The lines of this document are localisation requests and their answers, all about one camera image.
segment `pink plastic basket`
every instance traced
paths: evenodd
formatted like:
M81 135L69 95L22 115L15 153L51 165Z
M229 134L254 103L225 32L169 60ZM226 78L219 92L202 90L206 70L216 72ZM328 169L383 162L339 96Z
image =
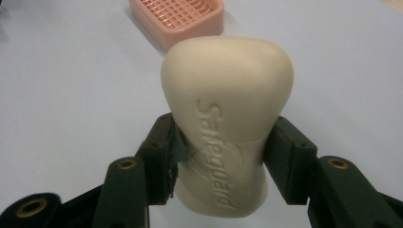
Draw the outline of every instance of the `pink plastic basket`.
M165 51L178 42L223 31L221 0L129 0L133 14Z

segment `plastic container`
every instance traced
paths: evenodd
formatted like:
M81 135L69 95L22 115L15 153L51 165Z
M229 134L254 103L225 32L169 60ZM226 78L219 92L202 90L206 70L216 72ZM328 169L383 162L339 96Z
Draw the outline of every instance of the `plastic container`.
M221 0L129 0L131 11L165 51L182 40L220 35Z

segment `white table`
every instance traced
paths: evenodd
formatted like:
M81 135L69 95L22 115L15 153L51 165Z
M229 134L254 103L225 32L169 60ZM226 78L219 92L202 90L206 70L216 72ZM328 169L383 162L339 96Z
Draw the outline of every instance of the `white table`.
M225 1L223 35L272 40L295 84L282 115L319 148L354 162L403 200L403 13L380 1ZM132 156L169 112L164 52L126 0L5 0L0 7L0 211L39 192L73 199ZM177 199L152 227L310 227L271 184L242 219L210 218Z

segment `soap bar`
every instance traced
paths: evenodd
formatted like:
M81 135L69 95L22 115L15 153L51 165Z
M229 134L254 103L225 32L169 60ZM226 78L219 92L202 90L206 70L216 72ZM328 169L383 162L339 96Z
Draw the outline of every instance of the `soap bar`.
M190 157L176 196L207 216L252 214L267 196L263 147L293 85L287 54L264 40L192 38L168 51L161 74Z

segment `white surface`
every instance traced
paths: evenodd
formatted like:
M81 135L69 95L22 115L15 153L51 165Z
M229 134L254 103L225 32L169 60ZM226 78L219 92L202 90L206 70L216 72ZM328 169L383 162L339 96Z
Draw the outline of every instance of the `white surface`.
M175 185L183 205L222 218L261 207L263 150L293 78L284 50L260 39L197 37L169 50L163 93L190 155Z
M403 200L403 13L380 1L225 1L224 35L273 40L294 90L282 115ZM3 0L0 7L0 210L37 192L70 200L101 184L168 112L162 50L125 0ZM152 227L310 227L271 182L252 216L210 218L177 199Z

